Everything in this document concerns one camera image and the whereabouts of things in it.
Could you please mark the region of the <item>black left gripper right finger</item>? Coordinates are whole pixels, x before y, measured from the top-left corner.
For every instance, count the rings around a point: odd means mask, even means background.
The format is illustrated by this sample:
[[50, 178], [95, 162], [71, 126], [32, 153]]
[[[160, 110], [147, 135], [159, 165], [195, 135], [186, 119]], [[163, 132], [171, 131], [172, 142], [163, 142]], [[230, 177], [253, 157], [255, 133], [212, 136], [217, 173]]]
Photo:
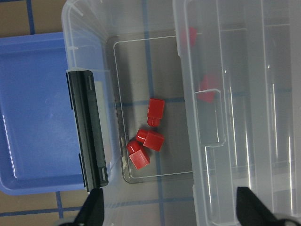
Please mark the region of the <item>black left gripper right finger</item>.
[[236, 216], [242, 226], [277, 226], [278, 220], [248, 188], [237, 188]]

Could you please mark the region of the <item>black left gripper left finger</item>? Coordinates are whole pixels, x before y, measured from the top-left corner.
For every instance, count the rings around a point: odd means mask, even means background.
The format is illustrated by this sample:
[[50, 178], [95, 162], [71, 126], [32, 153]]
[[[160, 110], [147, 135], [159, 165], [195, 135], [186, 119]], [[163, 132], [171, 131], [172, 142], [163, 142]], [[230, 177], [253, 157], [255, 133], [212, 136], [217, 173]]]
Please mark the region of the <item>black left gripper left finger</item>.
[[104, 222], [104, 197], [101, 188], [92, 189], [76, 216], [73, 226], [102, 226]]

